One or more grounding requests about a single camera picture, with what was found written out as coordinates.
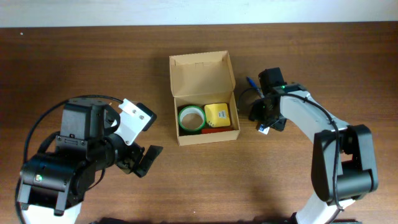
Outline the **small blue white box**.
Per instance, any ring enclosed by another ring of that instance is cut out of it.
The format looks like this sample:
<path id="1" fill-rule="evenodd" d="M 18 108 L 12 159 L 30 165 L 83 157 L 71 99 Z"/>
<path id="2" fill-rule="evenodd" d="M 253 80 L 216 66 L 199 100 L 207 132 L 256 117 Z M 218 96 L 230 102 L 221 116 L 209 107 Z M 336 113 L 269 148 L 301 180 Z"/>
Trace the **small blue white box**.
<path id="1" fill-rule="evenodd" d="M 264 124 L 260 124 L 260 123 L 259 123 L 259 124 L 256 126 L 256 129 L 257 129 L 258 132 L 260 132 L 260 133 L 262 133 L 262 134 L 268 134 L 268 132 L 269 132 L 269 130 L 270 130 L 270 127 L 265 126 Z"/>

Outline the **blue ballpoint pen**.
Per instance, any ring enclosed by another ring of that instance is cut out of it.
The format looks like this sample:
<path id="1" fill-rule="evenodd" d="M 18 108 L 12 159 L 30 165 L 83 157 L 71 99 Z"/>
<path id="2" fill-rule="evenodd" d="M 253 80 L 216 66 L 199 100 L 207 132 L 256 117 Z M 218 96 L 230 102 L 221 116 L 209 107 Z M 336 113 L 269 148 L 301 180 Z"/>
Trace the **blue ballpoint pen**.
<path id="1" fill-rule="evenodd" d="M 254 80 L 250 77 L 246 77 L 247 82 L 249 83 L 249 85 L 251 86 L 251 88 L 253 90 L 255 90 L 257 92 L 257 94 L 259 95 L 260 98 L 263 98 L 264 95 L 262 93 L 262 90 L 256 85 L 256 83 L 254 82 Z"/>

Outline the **yellow sticky note pad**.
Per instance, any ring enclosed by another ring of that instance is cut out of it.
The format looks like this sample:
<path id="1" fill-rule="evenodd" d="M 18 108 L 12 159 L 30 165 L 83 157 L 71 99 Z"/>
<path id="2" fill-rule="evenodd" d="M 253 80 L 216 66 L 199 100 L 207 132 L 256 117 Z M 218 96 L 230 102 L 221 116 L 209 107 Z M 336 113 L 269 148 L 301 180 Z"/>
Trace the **yellow sticky note pad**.
<path id="1" fill-rule="evenodd" d="M 226 103 L 214 103 L 205 105 L 205 116 L 207 124 L 212 128 L 230 126 L 228 105 Z"/>

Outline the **green tape roll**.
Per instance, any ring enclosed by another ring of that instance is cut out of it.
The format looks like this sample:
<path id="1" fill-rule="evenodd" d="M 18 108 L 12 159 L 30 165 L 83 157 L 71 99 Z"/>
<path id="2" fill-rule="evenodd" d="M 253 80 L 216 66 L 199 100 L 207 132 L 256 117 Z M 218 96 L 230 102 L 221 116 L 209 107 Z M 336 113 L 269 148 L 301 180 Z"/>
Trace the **green tape roll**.
<path id="1" fill-rule="evenodd" d="M 205 112 L 198 106 L 186 106 L 178 114 L 178 124 L 186 132 L 198 132 L 205 127 Z"/>

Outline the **red utility knife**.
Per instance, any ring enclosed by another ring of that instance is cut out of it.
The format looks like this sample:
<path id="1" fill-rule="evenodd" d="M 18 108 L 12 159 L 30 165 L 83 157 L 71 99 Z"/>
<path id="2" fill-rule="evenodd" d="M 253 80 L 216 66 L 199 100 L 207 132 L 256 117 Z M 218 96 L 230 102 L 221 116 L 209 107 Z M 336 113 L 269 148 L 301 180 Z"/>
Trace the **red utility knife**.
<path id="1" fill-rule="evenodd" d="M 220 133 L 225 131 L 233 131 L 231 127 L 218 127 L 218 128 L 203 128 L 201 130 L 202 134 Z"/>

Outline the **brown cardboard box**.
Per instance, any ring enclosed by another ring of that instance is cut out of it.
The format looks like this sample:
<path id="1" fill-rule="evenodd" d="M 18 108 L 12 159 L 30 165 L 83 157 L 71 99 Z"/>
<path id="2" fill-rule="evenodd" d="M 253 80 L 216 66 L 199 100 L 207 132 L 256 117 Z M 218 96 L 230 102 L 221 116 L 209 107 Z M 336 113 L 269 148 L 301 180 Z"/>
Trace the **brown cardboard box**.
<path id="1" fill-rule="evenodd" d="M 179 146 L 236 140 L 240 134 L 234 89 L 235 77 L 227 51 L 173 55 L 169 57 L 170 89 L 174 98 L 175 123 Z M 187 106 L 227 104 L 230 130 L 203 134 L 188 132 L 178 115 Z"/>

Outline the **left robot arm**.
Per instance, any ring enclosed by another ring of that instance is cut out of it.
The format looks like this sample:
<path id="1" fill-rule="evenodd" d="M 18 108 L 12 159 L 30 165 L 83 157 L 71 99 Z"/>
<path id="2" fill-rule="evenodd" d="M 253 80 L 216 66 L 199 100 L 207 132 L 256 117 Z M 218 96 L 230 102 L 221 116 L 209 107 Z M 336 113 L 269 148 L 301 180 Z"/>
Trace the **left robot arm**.
<path id="1" fill-rule="evenodd" d="M 51 107 L 34 124 L 62 107 L 60 130 L 50 134 L 31 157 L 24 157 L 16 185 L 15 207 L 20 223 L 75 223 L 87 191 L 99 180 L 96 172 L 117 166 L 125 174 L 144 177 L 161 146 L 138 145 L 140 132 L 157 119 L 142 103 L 110 96 L 83 95 Z"/>

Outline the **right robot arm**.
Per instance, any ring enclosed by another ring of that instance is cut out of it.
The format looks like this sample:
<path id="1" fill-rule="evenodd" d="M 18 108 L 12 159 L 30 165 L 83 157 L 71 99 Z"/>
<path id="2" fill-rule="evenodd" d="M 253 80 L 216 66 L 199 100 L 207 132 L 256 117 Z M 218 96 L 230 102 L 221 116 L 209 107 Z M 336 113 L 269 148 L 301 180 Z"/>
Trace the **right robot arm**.
<path id="1" fill-rule="evenodd" d="M 313 194 L 287 223 L 335 222 L 347 207 L 378 188 L 370 129 L 332 115 L 303 85 L 288 84 L 280 68 L 265 69 L 258 77 L 263 96 L 253 102 L 249 119 L 276 131 L 291 121 L 313 144 Z"/>

